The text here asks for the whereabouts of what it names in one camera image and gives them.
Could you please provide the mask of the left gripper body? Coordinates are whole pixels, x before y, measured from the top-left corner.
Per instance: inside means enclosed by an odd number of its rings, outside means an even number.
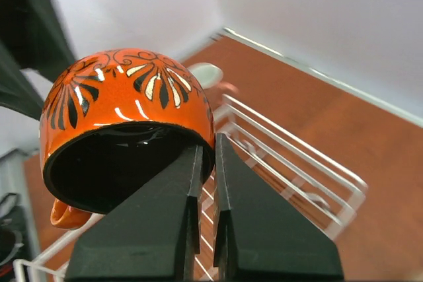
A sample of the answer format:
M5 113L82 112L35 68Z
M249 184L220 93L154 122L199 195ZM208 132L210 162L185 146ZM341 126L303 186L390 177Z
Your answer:
M54 82L75 60L55 0L1 0L2 107L38 120L44 101L22 70Z

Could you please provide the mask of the orange brown mug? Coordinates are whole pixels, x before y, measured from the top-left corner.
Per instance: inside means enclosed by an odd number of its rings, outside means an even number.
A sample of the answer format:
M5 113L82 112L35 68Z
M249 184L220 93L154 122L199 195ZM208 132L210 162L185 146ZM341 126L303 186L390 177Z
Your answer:
M212 108L179 62L139 48L106 50L70 65L47 95L39 126L43 181L54 196L51 224L82 227L172 164L203 149L215 164Z

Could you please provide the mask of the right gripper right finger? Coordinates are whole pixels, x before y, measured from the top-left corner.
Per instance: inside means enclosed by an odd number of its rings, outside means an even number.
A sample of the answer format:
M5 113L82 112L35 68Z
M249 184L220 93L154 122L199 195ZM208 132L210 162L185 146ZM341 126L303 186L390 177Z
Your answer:
M238 156L215 142L214 266L222 281L341 281L335 243Z

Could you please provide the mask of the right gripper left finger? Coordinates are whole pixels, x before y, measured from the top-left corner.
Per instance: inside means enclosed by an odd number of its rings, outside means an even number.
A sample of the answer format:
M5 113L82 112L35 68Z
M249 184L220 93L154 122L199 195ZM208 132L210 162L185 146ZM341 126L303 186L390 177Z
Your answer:
M74 245L67 281L191 281L200 252L201 146L189 147Z

